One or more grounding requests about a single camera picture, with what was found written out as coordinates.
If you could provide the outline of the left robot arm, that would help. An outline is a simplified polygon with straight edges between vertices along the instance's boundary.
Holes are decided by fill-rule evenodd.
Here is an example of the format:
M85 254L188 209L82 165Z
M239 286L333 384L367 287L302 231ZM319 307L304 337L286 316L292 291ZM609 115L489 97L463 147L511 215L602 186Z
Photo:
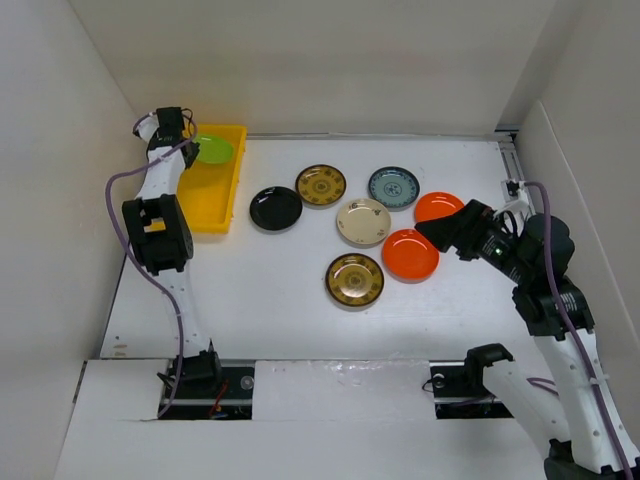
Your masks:
M199 144L191 112L161 107L134 126L146 142L148 168L139 193L122 204L129 245L136 264L165 296L176 318L178 354L159 377L170 386L201 396L216 394L223 373L210 337L202 333L189 276L194 243L178 200L182 174L195 162Z

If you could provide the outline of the green plate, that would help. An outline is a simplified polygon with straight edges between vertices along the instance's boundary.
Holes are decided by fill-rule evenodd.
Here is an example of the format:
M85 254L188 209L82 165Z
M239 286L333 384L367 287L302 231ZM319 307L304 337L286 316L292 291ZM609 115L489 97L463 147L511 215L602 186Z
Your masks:
M230 162L234 156L233 145L215 135L198 134L196 143L199 145L199 152L196 160L207 165L221 165Z

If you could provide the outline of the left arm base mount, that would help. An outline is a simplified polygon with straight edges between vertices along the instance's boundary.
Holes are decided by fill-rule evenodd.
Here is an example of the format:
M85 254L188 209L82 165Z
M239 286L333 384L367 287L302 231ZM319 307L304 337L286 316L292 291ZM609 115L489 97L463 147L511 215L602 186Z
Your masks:
M251 420L254 386L254 363L224 365L222 377L214 386L181 382L173 403L160 419Z

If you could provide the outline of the black plate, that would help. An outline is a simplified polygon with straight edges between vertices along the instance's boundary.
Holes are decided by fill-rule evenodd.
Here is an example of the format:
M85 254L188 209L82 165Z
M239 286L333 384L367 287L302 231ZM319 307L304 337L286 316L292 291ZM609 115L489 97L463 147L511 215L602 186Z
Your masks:
M251 200L249 215L256 226L266 231L292 227L300 218L303 204L294 190L283 186L268 187Z

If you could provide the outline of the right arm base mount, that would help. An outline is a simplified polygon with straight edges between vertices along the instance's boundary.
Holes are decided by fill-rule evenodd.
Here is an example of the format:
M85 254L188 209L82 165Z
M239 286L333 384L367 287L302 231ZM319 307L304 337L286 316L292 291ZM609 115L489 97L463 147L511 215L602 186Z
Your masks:
M438 420L512 417L505 405L486 388L470 383L463 361L431 362L429 371L422 390L432 395Z

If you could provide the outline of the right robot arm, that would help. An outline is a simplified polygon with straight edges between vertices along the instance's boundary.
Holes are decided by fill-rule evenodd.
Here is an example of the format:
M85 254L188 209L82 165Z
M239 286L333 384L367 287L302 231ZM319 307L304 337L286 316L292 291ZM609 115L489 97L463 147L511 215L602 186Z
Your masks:
M439 252L484 260L513 282L515 310L551 378L526 376L514 354L493 343L468 350L454 366L433 366L434 393L464 411L484 396L497 398L540 452L548 479L636 479L639 449L611 395L593 315L565 274L575 250L570 230L544 211L510 231L507 215L472 200L416 229Z

